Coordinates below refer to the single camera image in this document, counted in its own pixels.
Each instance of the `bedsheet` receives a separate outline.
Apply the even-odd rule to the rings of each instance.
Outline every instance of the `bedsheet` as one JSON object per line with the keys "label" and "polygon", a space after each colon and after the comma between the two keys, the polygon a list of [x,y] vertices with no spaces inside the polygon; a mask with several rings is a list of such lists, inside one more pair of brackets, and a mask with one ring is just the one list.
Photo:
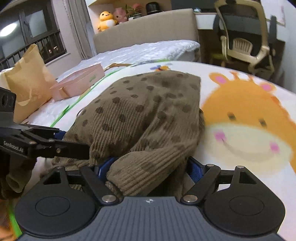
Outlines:
{"label": "bedsheet", "polygon": [[67,131],[77,113],[120,78],[171,69],[201,77],[200,107],[206,130],[193,157],[222,169],[246,166],[284,203],[279,234],[296,240],[296,95],[260,78],[222,67],[183,61],[149,63],[105,78],[55,127]]}
{"label": "bedsheet", "polygon": [[[144,43],[141,45],[134,45],[131,47],[108,51],[105,53],[100,53],[91,59],[81,61],[77,66],[59,76],[57,81],[60,82],[75,71],[84,69],[97,63],[101,63],[102,67],[105,69],[112,63],[136,64],[139,62],[156,59],[178,60],[179,58],[182,58],[184,54],[195,51],[199,47],[200,44],[195,41],[173,40],[160,41],[157,43]],[[108,75],[122,68],[124,67],[109,69],[105,72],[105,74]],[[61,114],[61,112],[69,105],[75,103],[78,99],[79,96],[57,102],[50,100],[37,111],[35,111],[31,116],[29,116],[26,122],[32,125],[51,126]]]}

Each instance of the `screw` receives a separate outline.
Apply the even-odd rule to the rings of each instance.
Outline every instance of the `screw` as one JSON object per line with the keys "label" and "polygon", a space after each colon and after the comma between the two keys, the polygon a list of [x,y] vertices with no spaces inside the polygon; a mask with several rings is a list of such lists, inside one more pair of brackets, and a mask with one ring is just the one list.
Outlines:
{"label": "screw", "polygon": [[195,195],[186,195],[186,196],[184,196],[183,197],[183,200],[185,201],[185,202],[196,202],[197,201],[197,196],[195,196]]}
{"label": "screw", "polygon": [[102,197],[102,201],[106,203],[111,203],[116,200],[116,197],[114,195],[105,195]]}

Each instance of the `white comforter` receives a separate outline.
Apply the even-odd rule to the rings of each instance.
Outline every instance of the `white comforter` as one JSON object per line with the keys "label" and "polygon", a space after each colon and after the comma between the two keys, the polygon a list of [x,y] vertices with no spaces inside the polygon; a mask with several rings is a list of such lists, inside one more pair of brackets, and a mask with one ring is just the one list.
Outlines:
{"label": "white comforter", "polygon": [[[144,43],[141,45],[134,45],[131,47],[121,48],[114,51],[100,53],[91,59],[81,61],[74,68],[66,71],[59,76],[58,82],[65,77],[74,73],[75,71],[84,69],[86,67],[101,63],[103,68],[108,67],[112,63],[126,63],[136,64],[139,62],[167,59],[178,60],[186,52],[191,52],[200,47],[200,44],[191,40],[174,40],[174,41],[160,41],[157,43]],[[105,72],[108,74],[119,68],[112,68]],[[50,126],[60,115],[60,113],[68,106],[73,104],[79,97],[72,97],[69,99],[54,102],[50,100],[37,111],[35,111],[27,121],[32,125]]]}

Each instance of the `yellow plush toy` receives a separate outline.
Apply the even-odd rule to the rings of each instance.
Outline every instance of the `yellow plush toy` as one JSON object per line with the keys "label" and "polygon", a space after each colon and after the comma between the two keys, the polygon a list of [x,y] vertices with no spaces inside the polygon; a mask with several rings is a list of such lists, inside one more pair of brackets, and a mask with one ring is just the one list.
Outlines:
{"label": "yellow plush toy", "polygon": [[118,22],[113,19],[112,13],[104,11],[100,14],[100,24],[98,26],[98,30],[104,31],[110,27],[115,26],[116,24],[118,24]]}

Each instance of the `pink plush toy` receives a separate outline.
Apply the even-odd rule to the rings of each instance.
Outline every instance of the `pink plush toy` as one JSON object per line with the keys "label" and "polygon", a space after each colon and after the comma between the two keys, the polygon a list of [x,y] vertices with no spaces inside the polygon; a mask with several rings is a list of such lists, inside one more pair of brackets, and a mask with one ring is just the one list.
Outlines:
{"label": "pink plush toy", "polygon": [[126,16],[125,10],[122,7],[115,8],[115,12],[113,13],[114,20],[117,20],[119,23],[124,23],[128,20]]}

